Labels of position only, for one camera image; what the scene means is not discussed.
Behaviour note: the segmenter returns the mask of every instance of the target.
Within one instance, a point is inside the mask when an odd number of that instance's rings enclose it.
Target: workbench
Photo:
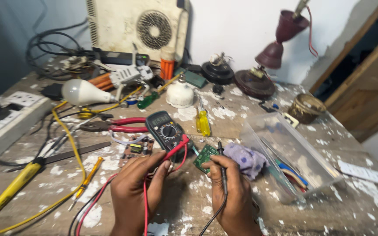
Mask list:
[[[21,79],[3,96],[16,91],[39,94],[41,88],[54,83],[45,79],[37,80],[37,74],[31,72]],[[200,151],[205,144],[217,147],[217,142],[240,143],[239,133],[247,116],[261,115],[266,112],[258,105],[259,100],[243,94],[234,84],[224,86],[224,99],[216,98],[212,84],[197,89],[202,96],[204,107],[209,113],[212,137],[202,137],[195,128],[195,107],[176,109],[165,102],[165,95],[144,110],[136,105],[129,108],[115,108],[108,113],[115,119],[129,117],[146,117],[156,111],[166,110],[178,122],[187,134],[193,136],[196,148]],[[306,91],[300,85],[276,84],[275,94],[266,102],[271,107],[279,105],[280,110],[287,111],[294,97]],[[111,105],[98,105],[106,108]],[[66,118],[67,124],[79,123],[77,117]],[[0,157],[7,161],[30,161],[46,137],[45,128],[34,135],[29,135],[38,127],[37,124],[21,137]],[[57,128],[60,135],[62,128]],[[297,127],[303,137],[332,164],[338,168],[337,160],[359,165],[378,171],[378,162],[371,157],[363,146],[328,112],[310,125]],[[127,140],[130,134],[117,133],[116,138]],[[74,138],[79,147],[111,141],[107,132],[91,133],[76,131]],[[83,202],[87,201],[106,179],[117,173],[118,162],[124,151],[124,145],[113,143],[110,147],[82,155],[87,171],[90,171],[98,156],[105,158],[90,186],[77,202],[71,212],[67,209],[71,200],[55,208],[37,222],[25,228],[23,235],[66,235],[73,216]],[[66,142],[60,152],[71,150]],[[212,216],[210,180],[193,164],[194,155],[188,156],[183,167],[168,176],[165,181],[163,199],[157,214],[151,221],[156,232],[168,232],[168,235],[198,235]],[[75,158],[69,158],[53,164],[34,177],[0,212],[0,229],[18,223],[35,215],[46,206],[65,196],[81,181],[81,173]],[[0,194],[19,172],[4,173],[9,167],[0,165]],[[274,194],[275,189],[266,179],[259,175],[251,182],[255,199],[259,201],[261,218],[266,227],[264,233],[269,235],[378,235],[378,185],[345,176],[345,184],[339,184],[322,194],[316,194],[304,202],[283,205]],[[110,197],[110,186],[87,216],[82,235],[108,235],[113,226],[114,216]],[[217,221],[214,221],[205,235],[225,235]]]

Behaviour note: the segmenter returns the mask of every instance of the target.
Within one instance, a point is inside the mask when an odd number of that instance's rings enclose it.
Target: hand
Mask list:
[[[144,178],[148,170],[158,164],[164,156],[165,151],[161,151],[150,157],[131,158],[113,179],[110,185],[115,225],[110,235],[142,235],[145,216]],[[168,160],[163,162],[150,183],[147,182],[149,219],[152,218],[155,208],[160,203],[163,182],[170,164]]]
[[[239,172],[234,160],[220,155],[210,156],[211,161],[202,164],[210,169],[207,176],[212,180],[212,201],[214,213],[224,201],[221,167],[227,174],[227,203],[218,214],[217,220],[229,236],[258,236],[260,228],[253,220],[252,196],[249,182]]]

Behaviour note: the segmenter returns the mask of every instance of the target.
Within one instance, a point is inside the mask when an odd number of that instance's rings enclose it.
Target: blue tool handle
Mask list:
[[[287,170],[289,170],[289,171],[291,171],[292,173],[294,173],[295,175],[297,175],[297,173],[295,173],[295,171],[293,171],[290,167],[288,167],[286,164],[284,164],[284,163],[280,163],[279,165],[278,165],[281,169],[287,169]],[[306,180],[304,180],[303,178],[301,178],[301,176],[300,175],[297,175],[297,177],[303,182],[303,184],[304,185],[309,185],[309,183],[306,181]]]

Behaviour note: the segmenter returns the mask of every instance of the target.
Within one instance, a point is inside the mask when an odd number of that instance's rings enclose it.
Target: black round base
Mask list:
[[[213,66],[207,61],[202,64],[202,75],[211,83],[229,84],[233,82],[234,71],[227,63]]]

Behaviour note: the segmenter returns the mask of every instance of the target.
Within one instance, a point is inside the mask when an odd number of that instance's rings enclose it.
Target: clear plastic box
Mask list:
[[[262,137],[265,137],[281,155],[300,171],[301,176],[311,186],[309,190],[303,193],[291,185],[276,164],[274,160],[276,155],[261,142]],[[283,204],[301,200],[343,179],[339,172],[279,113],[246,118],[240,138],[246,147],[264,154],[268,159],[270,166],[263,169],[264,175],[276,190],[277,196]]]

